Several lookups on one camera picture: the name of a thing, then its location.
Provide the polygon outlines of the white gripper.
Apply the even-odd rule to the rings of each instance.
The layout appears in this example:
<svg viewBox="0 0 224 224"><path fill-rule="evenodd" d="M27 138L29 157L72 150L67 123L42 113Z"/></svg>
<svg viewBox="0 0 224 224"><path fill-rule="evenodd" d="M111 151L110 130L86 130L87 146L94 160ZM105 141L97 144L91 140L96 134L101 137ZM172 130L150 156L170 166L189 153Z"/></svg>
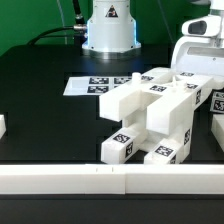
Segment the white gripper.
<svg viewBox="0 0 224 224"><path fill-rule="evenodd" d="M173 50L171 68L208 75L224 85L224 16L211 15L185 22Z"/></svg>

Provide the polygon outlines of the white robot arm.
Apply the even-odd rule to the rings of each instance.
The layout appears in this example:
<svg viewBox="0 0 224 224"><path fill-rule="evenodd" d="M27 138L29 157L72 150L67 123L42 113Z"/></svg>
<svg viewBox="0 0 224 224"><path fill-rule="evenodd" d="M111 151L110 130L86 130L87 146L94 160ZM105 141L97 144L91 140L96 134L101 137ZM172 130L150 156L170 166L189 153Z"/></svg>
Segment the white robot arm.
<svg viewBox="0 0 224 224"><path fill-rule="evenodd" d="M189 0L208 5L208 15L182 25L171 68L208 75L224 88L224 0ZM87 41L83 53L111 59L137 53L136 21L130 14L130 0L93 0L93 14L87 21Z"/></svg>

